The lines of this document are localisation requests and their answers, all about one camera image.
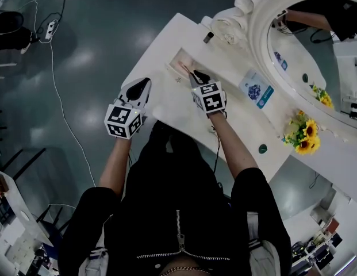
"yellow flower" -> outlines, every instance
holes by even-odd
[[[322,104],[326,105],[327,107],[334,109],[334,105],[333,105],[332,99],[330,98],[329,95],[321,97],[320,98],[320,102]]]
[[[315,123],[314,120],[308,120],[306,122],[306,128],[303,129],[304,135],[307,136],[310,139],[313,139],[317,136],[317,131],[318,131],[318,127]]]
[[[308,137],[305,137],[301,140],[300,144],[296,146],[295,151],[300,155],[310,154],[312,152],[313,143],[309,140]]]
[[[316,135],[312,142],[313,145],[311,146],[311,154],[314,154],[320,147],[320,138]]]
[[[294,135],[294,132],[293,132],[293,131],[290,132],[289,134],[287,134],[287,135],[285,136],[286,142],[289,142],[289,141],[292,139],[293,135]]]

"person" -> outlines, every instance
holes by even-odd
[[[16,11],[0,13],[0,50],[17,49],[25,54],[31,44],[39,41],[36,35],[23,27],[24,17]]]
[[[357,3],[349,0],[306,0],[291,6],[283,18],[293,32],[306,26],[333,31],[340,41],[357,34]]]
[[[263,173],[223,113],[209,118],[235,179],[230,201],[195,141],[160,121],[122,198],[131,140],[117,138],[99,187],[82,195],[64,234],[60,275],[96,273],[83,263],[98,251],[108,252],[106,275],[289,275],[290,238]]]

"small bottle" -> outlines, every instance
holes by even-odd
[[[214,37],[214,34],[212,32],[209,32],[204,38],[204,43],[207,44],[212,39],[212,37]]]

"jacket zipper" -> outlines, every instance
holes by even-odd
[[[146,258],[156,258],[160,256],[173,256],[179,255],[181,252],[185,253],[186,255],[192,256],[193,258],[202,259],[202,260],[230,260],[229,258],[218,258],[216,256],[199,256],[193,255],[185,250],[185,235],[181,234],[181,216],[179,213],[179,209],[176,210],[176,220],[177,220],[177,239],[179,244],[179,251],[178,252],[170,252],[167,254],[153,254],[153,255],[139,255],[137,259],[146,259]]]

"gray floor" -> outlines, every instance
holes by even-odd
[[[323,176],[317,177],[314,170],[289,156],[275,174],[269,185],[283,220],[320,202],[329,192],[332,184]]]
[[[8,0],[5,10],[17,10],[31,0]],[[51,12],[60,11],[62,0],[37,0],[37,26]],[[152,40],[177,12],[199,22],[233,6],[234,0],[67,0],[62,23],[53,40],[55,74],[66,118],[85,149],[91,172],[98,182],[114,139],[106,133],[103,118],[107,105],[120,90]],[[25,25],[33,28],[35,6],[22,9]],[[21,56],[18,51],[1,51],[0,63],[14,61],[17,67],[0,70],[0,124],[9,127],[0,132],[2,160],[26,149],[8,169],[13,175],[40,148],[47,151],[17,181],[30,210],[39,215],[49,203],[77,205],[79,197],[92,187],[91,176],[82,151],[68,131],[52,82],[51,50],[48,44],[36,44]],[[136,158],[146,143],[154,120],[149,119],[134,137]],[[215,154],[200,146],[210,165]],[[321,199],[318,189],[309,191],[312,172],[302,163],[292,166],[292,157],[271,183],[283,218],[306,208],[313,199]],[[308,178],[302,174],[308,171]],[[220,160],[216,173],[226,194],[233,179]],[[291,193],[298,193],[291,200]],[[54,216],[57,207],[52,211]],[[60,223],[69,218],[64,209]]]

